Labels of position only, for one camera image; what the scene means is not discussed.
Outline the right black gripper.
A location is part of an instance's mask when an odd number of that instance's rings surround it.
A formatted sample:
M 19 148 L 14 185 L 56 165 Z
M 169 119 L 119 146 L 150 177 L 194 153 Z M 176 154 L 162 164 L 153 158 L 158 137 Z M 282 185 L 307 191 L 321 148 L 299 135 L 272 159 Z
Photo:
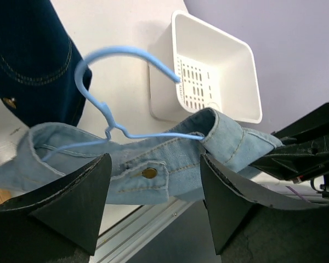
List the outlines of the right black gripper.
M 252 167 L 272 177 L 312 188 L 323 177 L 317 193 L 329 199 L 329 102 L 311 111 L 273 136 L 282 146 L 252 163 Z

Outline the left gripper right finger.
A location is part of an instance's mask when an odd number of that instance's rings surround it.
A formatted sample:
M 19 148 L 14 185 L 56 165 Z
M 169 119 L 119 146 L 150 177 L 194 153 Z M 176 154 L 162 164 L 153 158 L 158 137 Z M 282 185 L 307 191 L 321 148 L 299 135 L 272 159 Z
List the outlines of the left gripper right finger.
M 271 191 L 209 155 L 200 169 L 218 255 L 329 255 L 329 204 Z

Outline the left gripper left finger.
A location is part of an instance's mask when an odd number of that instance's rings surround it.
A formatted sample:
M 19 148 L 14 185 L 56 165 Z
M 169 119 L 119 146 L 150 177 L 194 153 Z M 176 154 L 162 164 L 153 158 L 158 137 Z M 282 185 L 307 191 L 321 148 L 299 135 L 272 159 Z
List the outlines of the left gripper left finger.
M 104 154 L 0 204 L 0 255 L 94 255 L 111 171 Z

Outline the light blue denim skirt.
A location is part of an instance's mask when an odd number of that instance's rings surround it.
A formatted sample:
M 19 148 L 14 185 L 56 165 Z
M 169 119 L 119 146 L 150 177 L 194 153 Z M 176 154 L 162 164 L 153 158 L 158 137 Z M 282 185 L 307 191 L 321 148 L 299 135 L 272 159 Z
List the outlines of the light blue denim skirt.
M 200 175 L 202 154 L 208 153 L 232 171 L 253 178 L 258 170 L 251 164 L 282 146 L 278 138 L 244 128 L 210 108 L 185 119 L 172 132 L 197 134 L 204 139 L 162 137 L 124 145 L 108 141 L 63 150 L 44 162 L 42 158 L 60 146 L 98 138 L 63 123 L 39 124 L 21 138 L 16 156 L 0 166 L 2 184 L 7 190 L 33 191 L 108 153 L 112 159 L 108 204 L 160 204 L 170 197 L 194 202 L 204 198 Z

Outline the light blue wire hanger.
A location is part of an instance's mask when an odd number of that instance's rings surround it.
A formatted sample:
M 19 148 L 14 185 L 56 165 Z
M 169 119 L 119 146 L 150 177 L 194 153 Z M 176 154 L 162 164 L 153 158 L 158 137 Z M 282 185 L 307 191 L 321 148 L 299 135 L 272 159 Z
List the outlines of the light blue wire hanger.
M 184 134 L 184 133 L 153 133 L 153 134 L 138 134 L 134 135 L 129 133 L 129 131 L 126 129 L 126 127 L 120 125 L 116 122 L 114 119 L 112 112 L 110 108 L 108 107 L 107 103 L 98 101 L 84 86 L 82 78 L 84 75 L 84 72 L 86 71 L 88 65 L 92 62 L 95 62 L 97 60 L 110 57 L 110 56 L 116 56 L 116 55 L 126 55 L 126 56 L 132 56 L 136 58 L 140 58 L 142 60 L 147 61 L 152 66 L 156 67 L 159 71 L 161 71 L 164 75 L 166 75 L 169 79 L 171 79 L 174 83 L 180 83 L 180 77 L 177 76 L 173 70 L 171 70 L 169 67 L 167 67 L 163 62 L 161 62 L 158 58 L 151 55 L 147 51 L 137 48 L 137 47 L 131 47 L 126 45 L 117 45 L 117 46 L 111 46 L 111 47 L 105 47 L 98 49 L 96 51 L 91 52 L 88 54 L 83 60 L 81 60 L 76 68 L 75 68 L 75 74 L 74 74 L 74 80 L 76 87 L 78 91 L 84 96 L 85 99 L 87 99 L 94 107 L 96 107 L 101 114 L 105 117 L 108 127 L 105 129 L 105 135 L 106 138 L 99 139 L 96 141 L 91 142 L 79 142 L 79 143 L 73 143 L 69 145 L 60 146 L 56 149 L 54 149 L 52 152 L 48 153 L 46 156 L 42 158 L 42 161 L 46 162 L 48 159 L 50 159 L 53 155 L 57 154 L 58 152 L 61 152 L 63 150 L 68 150 L 75 147 L 88 147 L 88 146 L 94 146 L 94 145 L 100 145 L 105 144 L 106 142 L 111 140 L 111 131 L 113 129 L 120 130 L 123 135 L 129 139 L 146 139 L 146 138 L 160 138 L 160 137 L 171 137 L 171 138 L 183 138 L 183 139 L 189 139 L 189 140 L 203 140 L 203 136 L 199 135 L 191 135 L 191 134 Z

